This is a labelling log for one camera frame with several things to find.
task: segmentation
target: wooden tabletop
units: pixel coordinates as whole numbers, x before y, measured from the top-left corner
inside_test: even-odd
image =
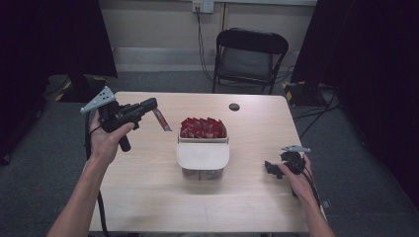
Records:
[[[147,113],[117,154],[101,187],[110,231],[305,232],[306,221],[287,178],[276,179],[264,162],[280,161],[281,147],[300,145],[285,98],[280,96],[120,92],[120,105],[156,98],[173,131]],[[231,111],[229,105],[240,110]],[[215,181],[186,179],[177,134],[186,118],[221,119],[230,159]],[[102,230],[95,209],[92,231]]]

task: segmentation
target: handheld controller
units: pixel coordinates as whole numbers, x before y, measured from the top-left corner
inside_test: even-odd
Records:
[[[309,148],[304,148],[301,146],[288,146],[282,148],[285,150],[283,154],[281,154],[281,159],[284,161],[284,164],[290,168],[291,172],[295,175],[299,175],[305,168],[305,160],[299,155],[298,152],[310,152]],[[278,167],[278,164],[271,164],[268,161],[265,161],[265,167],[268,174],[276,175],[278,179],[281,179],[284,173]]]
[[[98,109],[99,122],[105,132],[113,132],[128,122],[133,122],[133,129],[136,130],[139,128],[138,122],[141,121],[141,118],[147,112],[157,109],[157,100],[150,98],[140,104],[120,106],[111,89],[105,87],[98,96],[80,110],[80,113],[85,114],[95,109]],[[124,152],[130,151],[130,144],[126,136],[121,138],[120,147]]]

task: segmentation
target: black stand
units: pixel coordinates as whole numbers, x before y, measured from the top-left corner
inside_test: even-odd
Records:
[[[324,100],[317,87],[310,87],[304,82],[283,84],[287,100],[292,106],[324,107]]]
[[[106,80],[86,77],[85,75],[68,75],[71,84],[65,87],[56,98],[59,102],[88,103],[105,87]]]

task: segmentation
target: chair leg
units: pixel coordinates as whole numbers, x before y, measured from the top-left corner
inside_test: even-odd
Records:
[[[271,87],[269,88],[269,95],[272,95],[272,91],[274,90],[274,86],[275,86],[275,84],[272,84]]]
[[[215,93],[216,75],[212,78],[212,93]]]

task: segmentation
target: person's right hand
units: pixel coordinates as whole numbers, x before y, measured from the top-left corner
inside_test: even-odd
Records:
[[[101,160],[100,163],[107,168],[117,155],[120,139],[129,133],[133,127],[134,124],[129,122],[111,133],[106,133],[100,127],[99,113],[96,112],[90,124],[92,142],[90,158]]]
[[[302,154],[302,158],[305,160],[305,168],[309,171],[309,174],[305,169],[303,170],[303,172],[307,175],[307,177],[310,177],[312,175],[311,162],[305,154]],[[299,198],[314,197],[311,186],[303,174],[295,175],[288,168],[288,166],[284,164],[280,164],[279,167],[281,171],[290,180],[291,186],[293,187],[293,191]]]

